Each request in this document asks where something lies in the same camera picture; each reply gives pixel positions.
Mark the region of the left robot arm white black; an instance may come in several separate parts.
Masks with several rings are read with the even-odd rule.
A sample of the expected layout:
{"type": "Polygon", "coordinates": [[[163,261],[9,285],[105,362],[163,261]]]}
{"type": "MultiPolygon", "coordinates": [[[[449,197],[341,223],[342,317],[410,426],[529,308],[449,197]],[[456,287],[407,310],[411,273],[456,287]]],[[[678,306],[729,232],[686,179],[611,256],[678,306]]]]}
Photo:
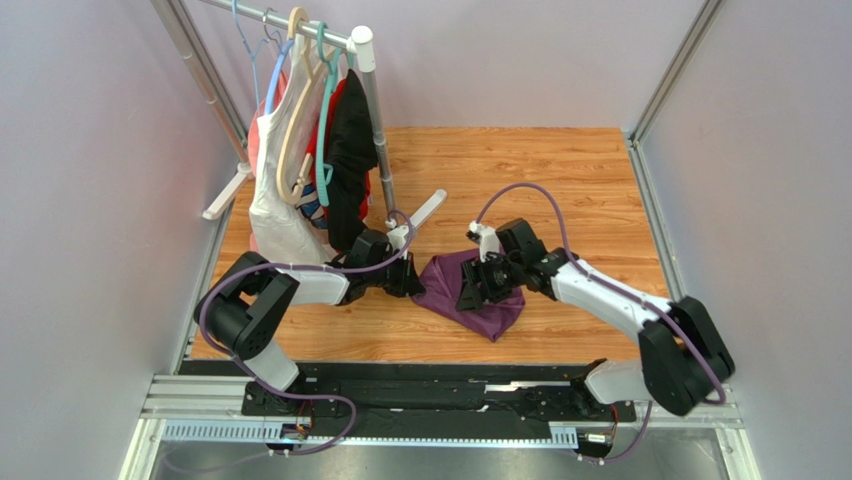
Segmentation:
{"type": "Polygon", "coordinates": [[[366,229],[352,247],[320,265],[272,262],[244,253],[197,303],[193,319],[205,341],[229,355],[285,409],[338,394],[306,392],[305,374],[278,344],[275,334],[292,306],[347,306],[370,289],[407,298],[424,293],[408,252],[411,228],[388,233],[366,229]]]}

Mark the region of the purple cloth napkin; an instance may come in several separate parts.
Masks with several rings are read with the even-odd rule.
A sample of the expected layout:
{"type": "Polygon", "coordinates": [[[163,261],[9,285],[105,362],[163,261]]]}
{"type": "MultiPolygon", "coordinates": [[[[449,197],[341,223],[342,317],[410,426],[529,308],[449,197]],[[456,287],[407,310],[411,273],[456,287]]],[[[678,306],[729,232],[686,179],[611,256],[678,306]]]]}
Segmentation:
{"type": "Polygon", "coordinates": [[[419,274],[425,292],[412,297],[415,305],[453,320],[491,342],[505,333],[526,306],[519,288],[498,304],[485,305],[478,311],[457,311],[455,306],[462,288],[463,262],[477,259],[477,249],[433,256],[419,274]]]}

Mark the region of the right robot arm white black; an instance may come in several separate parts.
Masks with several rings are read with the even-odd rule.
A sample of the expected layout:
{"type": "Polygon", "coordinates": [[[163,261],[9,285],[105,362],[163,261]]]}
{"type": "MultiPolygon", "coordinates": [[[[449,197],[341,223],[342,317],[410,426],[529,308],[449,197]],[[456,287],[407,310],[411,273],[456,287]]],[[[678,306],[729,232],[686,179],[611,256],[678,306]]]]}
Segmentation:
{"type": "Polygon", "coordinates": [[[653,401],[680,417],[725,401],[723,384],[736,366],[700,300],[645,293],[563,247],[547,250],[523,219],[497,229],[472,222],[467,236],[478,252],[461,266],[458,311],[503,303],[524,287],[592,314],[638,346],[634,360],[589,364],[575,381],[582,398],[602,405],[653,401]]]}

